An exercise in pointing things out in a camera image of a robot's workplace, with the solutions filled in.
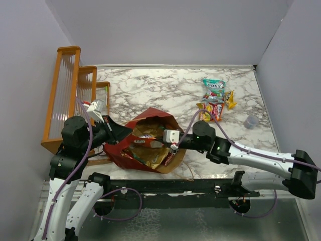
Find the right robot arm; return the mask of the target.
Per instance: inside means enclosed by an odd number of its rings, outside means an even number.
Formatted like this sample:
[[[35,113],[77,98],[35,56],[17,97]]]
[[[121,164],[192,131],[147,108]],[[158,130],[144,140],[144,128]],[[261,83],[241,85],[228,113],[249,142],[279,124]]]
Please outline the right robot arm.
[[[234,175],[230,190],[235,196],[261,189],[284,190],[303,198],[314,199],[317,168],[307,152],[273,153],[251,149],[216,135],[216,130],[204,121],[192,126],[192,133],[171,131],[164,137],[173,150],[206,152],[216,164],[242,165],[258,169],[258,173],[239,172]]]

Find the yellow M&M's packet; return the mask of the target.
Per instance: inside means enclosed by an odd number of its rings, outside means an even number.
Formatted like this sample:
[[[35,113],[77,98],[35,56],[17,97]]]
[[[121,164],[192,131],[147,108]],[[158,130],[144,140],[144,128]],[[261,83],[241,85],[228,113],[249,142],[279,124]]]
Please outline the yellow M&M's packet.
[[[234,91],[233,90],[225,92],[224,101],[225,101],[225,104],[226,104],[228,110],[233,109],[237,105],[237,102],[234,101]]]

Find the red paper bag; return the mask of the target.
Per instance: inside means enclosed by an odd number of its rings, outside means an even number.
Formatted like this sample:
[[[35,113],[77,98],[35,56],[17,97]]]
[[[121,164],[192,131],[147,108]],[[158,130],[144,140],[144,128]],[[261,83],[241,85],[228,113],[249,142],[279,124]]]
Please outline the red paper bag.
[[[159,118],[161,122],[166,125],[165,130],[167,129],[178,130],[178,131],[183,130],[179,126],[179,124],[177,123],[173,115],[151,107],[145,110],[143,113],[141,113],[137,117],[135,117],[134,119],[128,121],[125,126],[128,128],[131,128],[133,132],[133,128],[135,127],[135,124],[139,120],[146,119],[146,118]],[[122,169],[134,169],[134,170],[141,170],[141,171],[154,172],[154,173],[160,173],[160,174],[168,174],[168,173],[172,173],[173,170],[181,164],[186,153],[186,150],[184,149],[179,150],[176,154],[175,160],[171,164],[169,164],[167,167],[165,167],[163,163],[161,163],[156,169],[152,169],[144,164],[141,164],[137,160],[133,160],[128,157],[122,156],[121,154],[122,150],[129,146],[128,137],[126,137],[123,141],[121,141],[116,145],[105,144],[104,146],[104,151],[109,156],[111,161],[114,162],[118,167]]]

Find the teal Fox's candy bag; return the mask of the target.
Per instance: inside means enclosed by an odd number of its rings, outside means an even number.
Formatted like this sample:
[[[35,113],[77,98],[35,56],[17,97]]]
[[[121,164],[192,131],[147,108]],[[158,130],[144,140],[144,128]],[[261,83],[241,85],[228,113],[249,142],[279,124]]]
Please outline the teal Fox's candy bag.
[[[223,80],[203,79],[207,91],[203,101],[211,103],[223,103],[226,83]]]

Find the red Fox's fruit candy bag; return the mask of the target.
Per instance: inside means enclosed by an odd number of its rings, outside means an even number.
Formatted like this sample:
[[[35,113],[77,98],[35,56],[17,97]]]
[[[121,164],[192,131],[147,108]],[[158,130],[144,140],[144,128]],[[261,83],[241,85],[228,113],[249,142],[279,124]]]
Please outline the red Fox's fruit candy bag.
[[[196,106],[198,109],[205,109],[209,112],[200,112],[199,120],[205,122],[221,121],[224,103],[201,102],[197,103]]]

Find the gold chips bag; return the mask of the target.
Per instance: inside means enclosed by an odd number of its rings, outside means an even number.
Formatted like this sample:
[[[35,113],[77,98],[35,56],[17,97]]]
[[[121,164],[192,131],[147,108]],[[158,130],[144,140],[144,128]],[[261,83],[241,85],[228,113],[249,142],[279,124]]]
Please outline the gold chips bag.
[[[162,148],[147,148],[140,145],[135,145],[131,142],[132,136],[141,136],[150,134],[160,141],[163,139],[163,133],[166,125],[159,118],[146,118],[139,120],[133,128],[129,138],[129,146],[121,152],[122,156],[139,161],[141,164],[149,168],[156,169],[169,153],[169,148],[165,145]]]

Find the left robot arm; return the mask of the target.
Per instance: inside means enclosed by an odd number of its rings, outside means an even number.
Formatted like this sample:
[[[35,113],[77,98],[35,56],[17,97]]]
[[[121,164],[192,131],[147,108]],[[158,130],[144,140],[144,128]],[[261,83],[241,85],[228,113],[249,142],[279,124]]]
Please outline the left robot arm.
[[[93,173],[79,200],[71,204],[88,154],[104,143],[115,145],[131,133],[131,128],[115,123],[107,115],[94,126],[81,116],[64,122],[62,144],[50,161],[48,200],[34,240],[78,240],[81,226],[96,201],[111,191],[110,177]]]

